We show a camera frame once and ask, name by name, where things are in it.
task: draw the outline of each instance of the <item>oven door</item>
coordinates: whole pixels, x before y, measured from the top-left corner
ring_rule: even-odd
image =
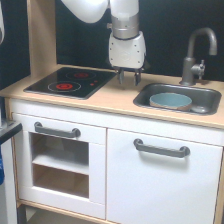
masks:
[[[106,129],[13,114],[19,198],[105,218]]]

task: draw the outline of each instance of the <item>wooden countertop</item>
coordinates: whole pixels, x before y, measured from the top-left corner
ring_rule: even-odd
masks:
[[[56,71],[61,67],[63,66],[58,65],[54,70]],[[133,85],[133,73],[126,73],[124,84],[120,85],[117,78],[115,77],[87,100],[76,100],[72,98],[23,92],[26,87],[32,85],[43,77],[44,76],[38,78],[32,78],[31,76],[26,77],[0,91],[0,96],[224,129],[224,82],[202,81],[195,86],[198,88],[217,90],[221,92],[223,96],[216,114],[201,116],[158,109],[142,108],[133,104],[133,100],[144,86],[150,83],[179,85],[181,80],[180,77],[142,74],[142,81],[140,85],[135,87]]]

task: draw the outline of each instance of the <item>blue bowl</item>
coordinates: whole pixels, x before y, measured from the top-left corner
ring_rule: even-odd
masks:
[[[191,104],[191,98],[176,93],[159,93],[150,97],[150,105],[155,107],[188,111]]]

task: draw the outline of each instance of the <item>sink basin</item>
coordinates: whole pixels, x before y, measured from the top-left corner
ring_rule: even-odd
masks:
[[[150,97],[159,93],[177,93],[188,96],[192,100],[189,111],[173,110],[150,106]],[[175,86],[167,84],[149,84],[134,99],[134,104],[140,107],[155,108],[159,110],[169,110],[181,113],[211,115],[217,112],[222,95],[212,89],[202,89],[195,87]]]

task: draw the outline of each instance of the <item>oven window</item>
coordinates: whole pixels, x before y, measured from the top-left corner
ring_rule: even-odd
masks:
[[[33,185],[89,198],[89,144],[30,133]]]

